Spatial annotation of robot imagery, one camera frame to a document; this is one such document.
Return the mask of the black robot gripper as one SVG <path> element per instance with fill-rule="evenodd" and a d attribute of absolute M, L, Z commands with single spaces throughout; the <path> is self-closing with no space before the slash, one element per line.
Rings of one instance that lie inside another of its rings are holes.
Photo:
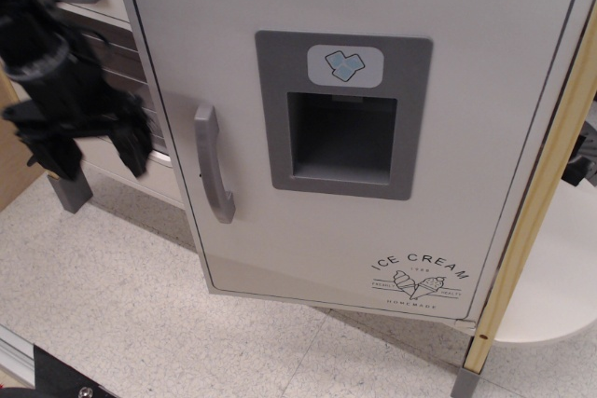
<path fill-rule="evenodd" d="M 1 63 L 29 100 L 8 107 L 35 161 L 75 181 L 82 152 L 71 137 L 106 135 L 135 178 L 152 152 L 139 99 L 111 87 L 81 29 L 68 21 L 60 0 L 1 0 Z"/>

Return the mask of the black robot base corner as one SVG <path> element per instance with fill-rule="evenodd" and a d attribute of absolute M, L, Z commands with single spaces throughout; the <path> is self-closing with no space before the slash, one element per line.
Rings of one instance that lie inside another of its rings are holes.
<path fill-rule="evenodd" d="M 116 395 L 47 351 L 34 346 L 35 386 L 8 387 L 1 398 L 114 398 Z"/>

